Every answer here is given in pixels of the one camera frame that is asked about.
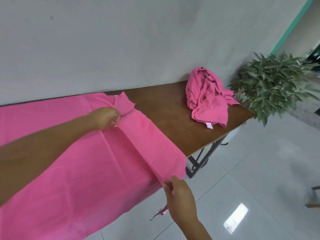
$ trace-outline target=metal table leg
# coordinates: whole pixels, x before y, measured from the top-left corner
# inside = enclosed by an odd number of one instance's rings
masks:
[[[224,138],[225,137],[222,137],[221,139],[212,143],[210,150],[206,153],[206,155],[202,158],[202,160],[199,163],[198,163],[198,159],[199,159],[200,155],[202,154],[203,149],[201,150],[197,159],[194,159],[193,156],[188,157],[189,161],[193,165],[192,171],[188,167],[186,167],[186,174],[188,175],[189,178],[192,178],[200,168],[204,167],[207,164],[209,157],[215,151],[215,149],[217,149],[217,147],[220,145],[220,143],[223,141]]]

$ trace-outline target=table top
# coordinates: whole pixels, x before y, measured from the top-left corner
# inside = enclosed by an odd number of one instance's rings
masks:
[[[125,92],[135,108],[145,114],[187,157],[216,141],[253,117],[241,105],[228,106],[228,123],[225,128],[215,124],[208,129],[204,123],[191,118],[187,106],[187,81],[105,92],[117,95]]]

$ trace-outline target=gray wall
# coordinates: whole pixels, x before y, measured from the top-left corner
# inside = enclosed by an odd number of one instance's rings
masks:
[[[0,0],[0,104],[166,84],[227,84],[306,0]]]
[[[278,52],[285,51],[297,57],[304,57],[319,40],[320,0],[314,0]]]

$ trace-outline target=pink cloth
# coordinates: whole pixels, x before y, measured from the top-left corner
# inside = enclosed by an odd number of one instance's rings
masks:
[[[194,120],[226,127],[228,104],[239,104],[232,96],[233,92],[223,88],[222,81],[207,68],[198,67],[190,73],[186,97]]]
[[[1,107],[0,145],[104,106],[121,112],[118,127],[80,138],[3,205],[1,240],[82,240],[155,193],[172,175],[185,176],[186,156],[124,93]]]

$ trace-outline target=person's left hand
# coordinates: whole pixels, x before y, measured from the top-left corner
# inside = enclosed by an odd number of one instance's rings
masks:
[[[110,126],[117,127],[120,116],[119,111],[112,107],[98,108],[86,115],[95,131],[103,131]]]

